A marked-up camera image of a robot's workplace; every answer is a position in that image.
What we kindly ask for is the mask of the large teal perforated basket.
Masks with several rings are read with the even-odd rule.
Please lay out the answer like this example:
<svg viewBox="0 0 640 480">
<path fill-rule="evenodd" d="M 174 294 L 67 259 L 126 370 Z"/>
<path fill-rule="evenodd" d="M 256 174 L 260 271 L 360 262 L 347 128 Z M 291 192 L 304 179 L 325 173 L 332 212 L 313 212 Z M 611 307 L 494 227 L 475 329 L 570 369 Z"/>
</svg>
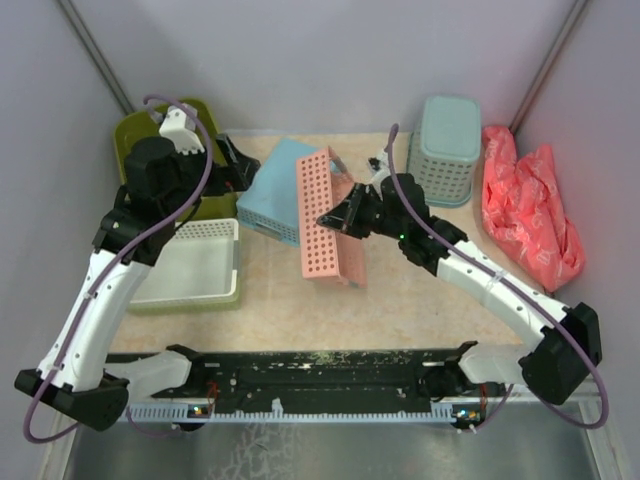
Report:
<svg viewBox="0 0 640 480">
<path fill-rule="evenodd" d="M 473 190 L 481 154 L 481 109 L 477 101 L 454 95 L 425 100 L 409 140 L 406 172 L 434 206 L 458 208 Z"/>
</svg>

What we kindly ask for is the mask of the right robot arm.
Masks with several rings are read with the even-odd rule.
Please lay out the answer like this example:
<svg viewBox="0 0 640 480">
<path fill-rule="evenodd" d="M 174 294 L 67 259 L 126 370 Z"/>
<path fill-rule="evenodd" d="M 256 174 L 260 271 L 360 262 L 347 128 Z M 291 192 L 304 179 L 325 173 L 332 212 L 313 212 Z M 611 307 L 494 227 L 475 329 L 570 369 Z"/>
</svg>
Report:
<svg viewBox="0 0 640 480">
<path fill-rule="evenodd" d="M 518 345 L 468 342 L 448 360 L 448 387 L 461 396 L 481 384 L 526 386 L 542 401 L 563 404 L 587 378 L 604 387 L 599 320 L 584 303 L 569 307 L 502 270 L 450 222 L 431 214 L 409 174 L 386 177 L 380 188 L 355 184 L 317 224 L 363 239 L 397 241 L 405 258 L 476 299 L 520 338 Z"/>
</svg>

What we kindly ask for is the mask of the blue shallow plastic tray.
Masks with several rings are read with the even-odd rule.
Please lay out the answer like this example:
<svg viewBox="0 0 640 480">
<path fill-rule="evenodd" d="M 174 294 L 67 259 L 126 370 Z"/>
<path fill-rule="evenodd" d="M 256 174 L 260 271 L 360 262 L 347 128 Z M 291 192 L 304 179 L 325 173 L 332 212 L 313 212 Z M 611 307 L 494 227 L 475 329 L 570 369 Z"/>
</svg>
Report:
<svg viewBox="0 0 640 480">
<path fill-rule="evenodd" d="M 237 200 L 237 220 L 251 230 L 298 247 L 299 217 L 296 162 L 318 150 L 281 139 L 258 170 L 251 187 Z"/>
</svg>

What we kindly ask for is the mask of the pink shallow plastic tray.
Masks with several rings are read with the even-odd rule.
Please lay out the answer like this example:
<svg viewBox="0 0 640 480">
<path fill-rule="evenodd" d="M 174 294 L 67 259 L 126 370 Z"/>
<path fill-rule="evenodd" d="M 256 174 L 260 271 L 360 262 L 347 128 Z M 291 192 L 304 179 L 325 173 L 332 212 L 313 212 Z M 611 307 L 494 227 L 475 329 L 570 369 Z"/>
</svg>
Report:
<svg viewBox="0 0 640 480">
<path fill-rule="evenodd" d="M 361 241 L 319 224 L 354 185 L 353 176 L 329 146 L 296 161 L 301 271 L 305 279 L 356 288 L 367 285 Z"/>
</svg>

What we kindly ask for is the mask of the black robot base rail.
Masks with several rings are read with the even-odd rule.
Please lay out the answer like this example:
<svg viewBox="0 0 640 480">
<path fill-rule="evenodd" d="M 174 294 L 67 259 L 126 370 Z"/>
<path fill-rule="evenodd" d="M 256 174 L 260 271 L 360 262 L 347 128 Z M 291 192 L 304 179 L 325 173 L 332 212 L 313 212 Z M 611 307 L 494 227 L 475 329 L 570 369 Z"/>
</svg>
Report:
<svg viewBox="0 0 640 480">
<path fill-rule="evenodd" d="M 464 377 L 456 363 L 471 346 L 209 352 L 197 360 L 195 379 L 152 397 L 208 398 L 220 414 L 267 413 L 274 400 L 286 414 L 429 413 L 447 397 L 504 393 L 499 383 L 479 386 Z"/>
</svg>

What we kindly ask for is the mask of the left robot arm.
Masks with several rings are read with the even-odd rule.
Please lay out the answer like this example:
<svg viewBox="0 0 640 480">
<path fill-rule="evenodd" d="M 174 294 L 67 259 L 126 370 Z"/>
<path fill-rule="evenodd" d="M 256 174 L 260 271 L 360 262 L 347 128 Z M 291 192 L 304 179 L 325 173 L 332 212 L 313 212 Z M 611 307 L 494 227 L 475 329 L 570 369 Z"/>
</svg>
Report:
<svg viewBox="0 0 640 480">
<path fill-rule="evenodd" d="M 225 134 L 205 146 L 179 149 L 168 138 L 138 140 L 123 161 L 126 182 L 93 240 L 84 284 L 49 353 L 14 386 L 31 397 L 23 433 L 38 404 L 95 431 L 110 428 L 128 405 L 168 389 L 201 394 L 208 384 L 200 353 L 172 345 L 125 364 L 106 362 L 110 344 L 136 290 L 179 229 L 176 220 L 204 196 L 249 188 L 260 168 Z"/>
</svg>

